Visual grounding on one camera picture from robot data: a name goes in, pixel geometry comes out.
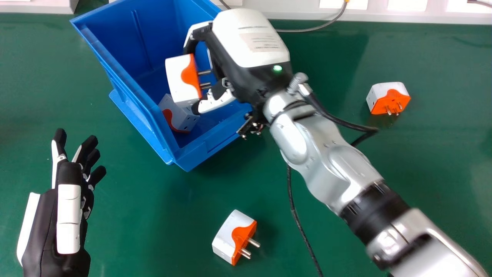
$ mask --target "green tabletop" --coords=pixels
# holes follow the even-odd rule
[[[79,13],[101,4],[83,1]],[[0,14],[0,275],[22,275],[15,249],[28,193],[50,187],[50,140],[63,127],[69,152],[98,136],[108,171],[89,219],[90,276],[314,276],[270,134],[238,139],[190,173],[165,165],[108,98],[70,18]],[[388,184],[492,273],[492,28],[339,22],[282,37],[329,111],[381,128],[360,149]],[[412,101],[399,117],[370,116],[371,85],[388,81],[403,82]],[[293,190],[325,276],[384,276],[297,173]],[[232,267],[211,243],[234,209],[258,221],[262,246]]]

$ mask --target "blue plastic bin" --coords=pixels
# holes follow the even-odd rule
[[[238,137],[251,110],[233,102],[201,116],[191,133],[167,125],[157,104],[169,93],[164,61],[182,54],[188,28],[220,12],[208,0],[119,0],[71,20],[106,70],[109,97],[162,160],[190,171]],[[210,69],[205,45],[199,70]],[[209,75],[203,82],[215,82]]]

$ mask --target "white and orange plug adapter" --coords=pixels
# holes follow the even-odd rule
[[[251,238],[256,232],[256,225],[256,220],[235,209],[215,236],[212,250],[233,266],[241,256],[251,259],[251,252],[246,249],[248,243],[260,247],[260,244]]]
[[[210,83],[200,84],[198,76],[211,71],[198,72],[193,54],[168,58],[165,66],[171,95],[164,95],[160,110],[173,131],[189,133],[200,119],[191,106],[202,98],[202,90],[211,88]]]
[[[372,114],[399,115],[405,110],[410,95],[401,82],[379,83],[371,87],[366,97],[369,110]]]

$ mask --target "metal prong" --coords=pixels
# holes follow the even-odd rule
[[[248,259],[248,260],[251,260],[251,256],[248,256],[248,255],[246,255],[246,254],[244,254],[244,253],[242,253],[242,252],[241,252],[241,255],[242,255],[244,258],[246,258],[246,259]]]
[[[248,255],[248,256],[251,256],[251,252],[249,252],[248,250],[246,250],[244,248],[241,249],[241,252]]]
[[[207,75],[210,73],[212,73],[212,70],[204,70],[204,71],[198,72],[198,76]]]
[[[259,242],[257,242],[257,241],[255,241],[255,240],[254,240],[254,239],[252,239],[252,238],[247,239],[247,241],[248,241],[250,244],[254,245],[255,247],[260,247],[260,243],[259,243]]]

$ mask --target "green indicator light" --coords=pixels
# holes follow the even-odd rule
[[[280,72],[280,71],[282,71],[282,66],[276,65],[276,66],[274,66],[274,68],[273,68],[273,69],[274,69],[274,71],[276,71],[276,72]]]

